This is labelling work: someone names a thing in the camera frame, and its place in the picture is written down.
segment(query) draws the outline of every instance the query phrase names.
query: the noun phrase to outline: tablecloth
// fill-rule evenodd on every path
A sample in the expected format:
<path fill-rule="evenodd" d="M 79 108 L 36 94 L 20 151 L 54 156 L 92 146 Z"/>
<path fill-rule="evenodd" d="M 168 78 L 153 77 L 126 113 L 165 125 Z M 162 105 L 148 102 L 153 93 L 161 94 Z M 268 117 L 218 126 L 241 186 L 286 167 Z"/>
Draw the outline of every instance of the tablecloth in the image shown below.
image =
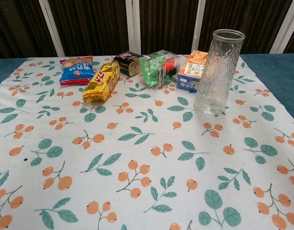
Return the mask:
<path fill-rule="evenodd" d="M 83 103 L 59 59 L 0 85 L 0 229 L 294 229 L 294 120 L 241 58 L 219 116 L 141 75 Z"/>

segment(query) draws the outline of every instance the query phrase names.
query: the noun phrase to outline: textured glass vase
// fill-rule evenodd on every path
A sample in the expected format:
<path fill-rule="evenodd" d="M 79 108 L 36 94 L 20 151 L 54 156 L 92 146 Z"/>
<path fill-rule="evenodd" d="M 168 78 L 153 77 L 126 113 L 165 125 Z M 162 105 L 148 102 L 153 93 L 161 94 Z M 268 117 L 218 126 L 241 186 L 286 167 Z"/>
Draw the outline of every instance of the textured glass vase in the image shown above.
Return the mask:
<path fill-rule="evenodd" d="M 213 32 L 208 58 L 202 73 L 194 108 L 219 115 L 225 111 L 239 52 L 245 39 L 242 32 L 221 29 Z"/>

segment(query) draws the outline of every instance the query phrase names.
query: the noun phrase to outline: berry branch pattern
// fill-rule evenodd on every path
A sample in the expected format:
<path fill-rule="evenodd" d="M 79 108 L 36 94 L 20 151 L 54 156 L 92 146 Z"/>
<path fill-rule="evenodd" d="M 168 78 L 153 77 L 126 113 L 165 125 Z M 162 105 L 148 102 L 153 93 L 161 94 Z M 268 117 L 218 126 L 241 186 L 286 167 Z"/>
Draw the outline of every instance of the berry branch pattern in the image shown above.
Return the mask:
<path fill-rule="evenodd" d="M 264 215 L 268 215 L 270 213 L 270 208 L 274 207 L 273 209 L 276 210 L 277 214 L 272 215 L 271 219 L 273 224 L 279 228 L 279 229 L 286 229 L 287 225 L 286 225 L 286 221 L 284 219 L 284 217 L 287 219 L 288 222 L 290 222 L 292 225 L 294 225 L 294 213 L 288 212 L 288 213 L 283 213 L 280 209 L 279 209 L 279 203 L 281 203 L 281 205 L 285 206 L 285 207 L 289 207 L 292 205 L 292 201 L 290 200 L 290 198 L 285 195 L 285 194 L 279 194 L 278 198 L 275 198 L 272 191 L 272 184 L 270 184 L 269 189 L 263 191 L 261 188 L 259 187 L 255 187 L 253 189 L 254 194 L 256 195 L 256 197 L 258 198 L 263 198 L 266 194 L 268 194 L 271 198 L 271 204 L 270 205 L 266 205 L 262 202 L 258 202 L 258 210 L 259 213 L 262 213 Z"/>
<path fill-rule="evenodd" d="M 223 220 L 220 221 L 217 210 L 220 209 L 223 205 L 223 200 L 220 195 L 214 190 L 207 190 L 204 193 L 205 203 L 215 211 L 216 219 L 212 218 L 207 212 L 203 211 L 199 213 L 199 223 L 203 226 L 209 225 L 209 223 L 213 220 L 223 229 L 223 224 L 226 222 L 229 226 L 235 227 L 240 224 L 242 221 L 241 215 L 239 212 L 233 207 L 226 207 L 223 210 Z"/>
<path fill-rule="evenodd" d="M 196 150 L 194 144 L 191 143 L 190 141 L 183 140 L 182 145 L 190 151 Z M 178 160 L 179 161 L 188 161 L 188 160 L 192 159 L 195 154 L 210 154 L 210 153 L 209 152 L 184 152 L 178 157 Z M 204 169 L 205 160 L 203 157 L 198 157 L 196 159 L 195 163 L 196 163 L 196 166 L 199 171 Z"/>
<path fill-rule="evenodd" d="M 131 129 L 138 134 L 128 133 L 128 134 L 125 134 L 125 135 L 119 137 L 118 140 L 125 141 L 125 140 L 130 140 L 136 136 L 143 135 L 134 143 L 134 145 L 139 145 L 139 144 L 143 143 L 149 137 L 149 135 L 154 135 L 154 133 L 143 133 L 142 130 L 138 127 L 131 126 Z"/>
<path fill-rule="evenodd" d="M 265 164 L 266 160 L 264 157 L 258 155 L 257 152 L 262 152 L 269 157 L 274 157 L 274 156 L 277 156 L 277 154 L 278 154 L 277 150 L 273 146 L 270 146 L 270 145 L 261 145 L 260 146 L 261 151 L 260 150 L 252 150 L 253 148 L 256 148 L 258 146 L 257 141 L 254 140 L 253 138 L 245 138 L 244 142 L 248 147 L 250 147 L 250 149 L 244 149 L 244 150 L 254 153 L 256 155 L 255 160 L 258 164 Z"/>
<path fill-rule="evenodd" d="M 40 157 L 40 154 L 45 154 L 49 158 L 59 157 L 62 154 L 63 149 L 60 146 L 53 146 L 47 152 L 40 152 L 41 150 L 46 150 L 51 145 L 52 145 L 52 140 L 46 138 L 39 142 L 38 144 L 39 150 L 37 151 L 31 150 L 31 152 L 37 155 L 37 157 L 31 161 L 32 166 L 39 165 L 42 162 L 42 158 Z"/>
<path fill-rule="evenodd" d="M 167 205 L 156 205 L 157 202 L 164 196 L 164 197 L 168 197 L 168 198 L 173 198 L 176 197 L 176 193 L 175 192 L 167 192 L 166 190 L 173 185 L 173 183 L 175 182 L 175 176 L 171 176 L 167 183 L 165 178 L 161 178 L 160 180 L 160 184 L 162 186 L 162 188 L 164 189 L 163 193 L 160 195 L 160 197 L 158 197 L 158 192 L 156 190 L 156 188 L 154 188 L 153 186 L 151 186 L 151 196 L 153 197 L 153 199 L 155 200 L 155 203 L 148 208 L 147 210 L 144 211 L 144 213 L 148 212 L 150 209 L 153 209 L 157 212 L 170 212 L 172 210 L 171 207 L 167 206 Z"/>
<path fill-rule="evenodd" d="M 110 176 L 112 175 L 112 172 L 110 170 L 104 169 L 104 168 L 100 168 L 102 166 L 109 166 L 113 163 L 115 163 L 121 156 L 121 153 L 115 153 L 113 155 L 111 155 L 109 158 L 107 158 L 103 164 L 98 165 L 97 167 L 95 167 L 99 161 L 101 160 L 103 153 L 97 155 L 95 158 L 93 158 L 93 160 L 90 162 L 88 168 L 86 171 L 81 171 L 81 173 L 87 173 L 93 170 L 97 170 L 97 172 L 101 175 L 101 176 Z"/>
<path fill-rule="evenodd" d="M 59 200 L 52 208 L 40 208 L 36 209 L 34 212 L 41 211 L 39 215 L 42 217 L 42 221 L 48 229 L 54 229 L 54 221 L 49 212 L 56 212 L 58 216 L 67 223 L 78 222 L 79 220 L 76 218 L 75 214 L 72 211 L 68 209 L 56 210 L 57 208 L 64 206 L 70 200 L 70 197 L 66 197 Z"/>
<path fill-rule="evenodd" d="M 244 180 L 247 182 L 248 185 L 251 185 L 251 181 L 250 181 L 250 177 L 248 176 L 248 173 L 245 172 L 245 170 L 243 169 L 240 169 L 239 171 L 236 171 L 234 169 L 230 169 L 230 168 L 223 168 L 227 173 L 229 174 L 235 174 L 234 177 L 232 177 L 231 179 L 229 179 L 228 177 L 226 176 L 218 176 L 217 178 L 221 181 L 224 181 L 222 183 L 219 184 L 218 186 L 218 189 L 219 190 L 223 190 L 223 189 L 226 189 L 230 182 L 233 181 L 233 184 L 234 184 L 234 187 L 236 190 L 240 190 L 240 185 L 239 185 L 239 182 L 237 180 L 237 176 L 242 172 L 242 175 L 243 175 L 243 178 Z"/>

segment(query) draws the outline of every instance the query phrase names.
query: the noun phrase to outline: gold snack package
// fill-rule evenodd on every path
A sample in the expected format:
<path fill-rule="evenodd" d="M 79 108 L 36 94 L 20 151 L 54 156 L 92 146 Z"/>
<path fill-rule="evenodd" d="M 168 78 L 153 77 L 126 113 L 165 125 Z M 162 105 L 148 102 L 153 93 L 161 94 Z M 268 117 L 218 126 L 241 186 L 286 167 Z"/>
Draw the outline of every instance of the gold snack package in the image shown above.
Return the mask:
<path fill-rule="evenodd" d="M 105 63 L 94 75 L 83 90 L 85 102 L 105 102 L 120 77 L 120 66 L 117 62 Z"/>

